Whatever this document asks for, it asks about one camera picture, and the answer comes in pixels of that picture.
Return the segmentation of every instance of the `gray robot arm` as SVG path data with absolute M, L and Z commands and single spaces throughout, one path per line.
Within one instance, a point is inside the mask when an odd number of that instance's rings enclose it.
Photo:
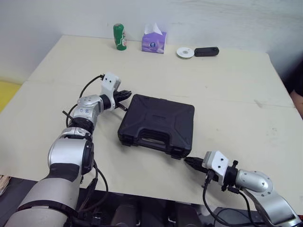
M 131 95 L 129 91 L 117 91 L 120 82 L 116 75 L 106 73 L 102 95 L 78 100 L 69 126 L 49 150 L 48 176 L 34 185 L 5 227 L 63 226 L 68 217 L 78 215 L 75 209 L 81 179 L 93 166 L 92 134 L 97 116 L 104 110 L 114 110 Z
M 204 159 L 187 158 L 186 162 L 201 172 L 213 170 L 216 174 L 214 180 L 218 181 L 223 191 L 243 190 L 253 200 L 268 226 L 294 227 L 301 223 L 295 211 L 276 192 L 272 181 L 264 173 L 238 170 L 235 168 L 237 161 L 234 161 L 233 166 L 228 166 L 228 158 L 220 151 L 207 152 Z

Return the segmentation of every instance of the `black remote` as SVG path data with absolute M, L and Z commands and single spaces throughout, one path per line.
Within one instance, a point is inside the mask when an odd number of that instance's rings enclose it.
M 195 56 L 196 57 L 209 57 L 216 56 L 219 53 L 218 47 L 204 47 L 204 48 L 196 48 Z

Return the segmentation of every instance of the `white wall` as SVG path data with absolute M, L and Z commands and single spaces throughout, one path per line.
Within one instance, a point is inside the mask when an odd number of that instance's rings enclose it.
M 302 0 L 0 0 L 0 77 L 23 82 L 61 34 L 140 40 L 157 22 L 169 44 L 267 52 L 284 78 L 303 54 Z

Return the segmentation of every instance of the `white tissue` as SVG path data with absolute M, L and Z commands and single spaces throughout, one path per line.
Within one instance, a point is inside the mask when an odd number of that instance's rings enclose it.
M 152 24 L 145 25 L 144 34 L 149 34 L 153 32 L 163 35 L 156 23 L 154 23 L 153 25 Z

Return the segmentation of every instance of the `table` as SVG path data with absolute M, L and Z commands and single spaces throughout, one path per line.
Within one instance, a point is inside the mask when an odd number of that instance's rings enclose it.
M 221 49 L 216 57 L 189 60 L 126 51 L 111 39 L 62 36 L 0 114 L 0 174 L 40 180 L 48 174 L 47 153 L 65 127 L 62 110 L 73 106 L 84 85 L 111 71 L 120 89 L 195 106 L 189 156 L 220 150 L 238 168 L 266 173 L 297 213 L 303 213 L 303 123 L 266 53 Z M 84 93 L 100 93 L 94 82 Z M 95 159 L 109 190 L 126 194 L 202 202 L 205 175 L 164 152 L 121 145 L 122 110 L 104 112 L 94 131 Z M 85 175 L 82 187 L 94 173 Z M 102 182 L 97 189 L 104 190 Z M 206 198 L 214 206 L 245 209 L 242 198 L 212 183 Z

